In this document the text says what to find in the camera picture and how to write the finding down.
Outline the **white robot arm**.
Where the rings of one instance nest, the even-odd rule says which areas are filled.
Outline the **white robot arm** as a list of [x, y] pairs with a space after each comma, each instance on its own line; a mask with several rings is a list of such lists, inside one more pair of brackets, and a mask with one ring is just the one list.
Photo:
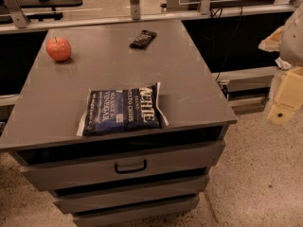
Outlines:
[[294, 66], [294, 69], [282, 76], [266, 120], [282, 126], [303, 106], [303, 4], [284, 25], [280, 58]]

